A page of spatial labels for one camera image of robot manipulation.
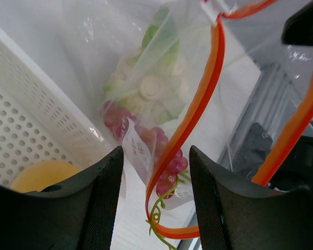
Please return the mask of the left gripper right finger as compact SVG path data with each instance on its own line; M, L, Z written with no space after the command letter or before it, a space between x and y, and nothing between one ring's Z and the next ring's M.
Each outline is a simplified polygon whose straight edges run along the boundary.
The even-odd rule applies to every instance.
M203 249L313 249L313 186L280 192L189 151Z

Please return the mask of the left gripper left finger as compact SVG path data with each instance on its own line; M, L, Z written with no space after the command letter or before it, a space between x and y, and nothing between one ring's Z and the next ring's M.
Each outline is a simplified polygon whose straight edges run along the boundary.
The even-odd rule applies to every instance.
M109 249L123 166L116 147L41 192L0 186L0 249Z

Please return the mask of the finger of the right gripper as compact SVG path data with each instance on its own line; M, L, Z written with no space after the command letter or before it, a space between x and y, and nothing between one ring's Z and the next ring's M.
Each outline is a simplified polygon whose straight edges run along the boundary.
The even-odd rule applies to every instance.
M313 2L287 19L281 41L285 45L313 46Z

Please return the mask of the clear orange zip bag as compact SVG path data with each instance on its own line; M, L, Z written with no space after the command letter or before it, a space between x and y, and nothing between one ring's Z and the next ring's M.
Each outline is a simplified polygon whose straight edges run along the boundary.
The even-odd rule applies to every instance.
M63 1L65 47L93 119L146 187L150 232L194 200L197 145L228 172L270 186L313 120L313 1Z

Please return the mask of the red grape bunch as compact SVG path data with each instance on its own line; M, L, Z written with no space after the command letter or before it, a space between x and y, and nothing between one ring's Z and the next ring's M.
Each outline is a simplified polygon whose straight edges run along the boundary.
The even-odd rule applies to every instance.
M157 166L169 143L165 132L160 127L149 129L142 126L136 115L113 101L106 101L100 114L104 125L114 140L123 147L136 172L142 180L146 180L150 167ZM163 195L165 199L171 198L175 193L171 188L175 186L179 175L187 170L188 165L183 151L179 149L158 178L156 194Z

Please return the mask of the white cauliflower with leaves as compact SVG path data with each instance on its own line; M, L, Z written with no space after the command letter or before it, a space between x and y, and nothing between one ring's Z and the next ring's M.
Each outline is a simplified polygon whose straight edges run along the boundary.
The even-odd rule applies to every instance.
M122 56L103 91L145 122L156 125L178 119L186 105L187 61L180 51L175 22L162 6L154 15L141 47Z

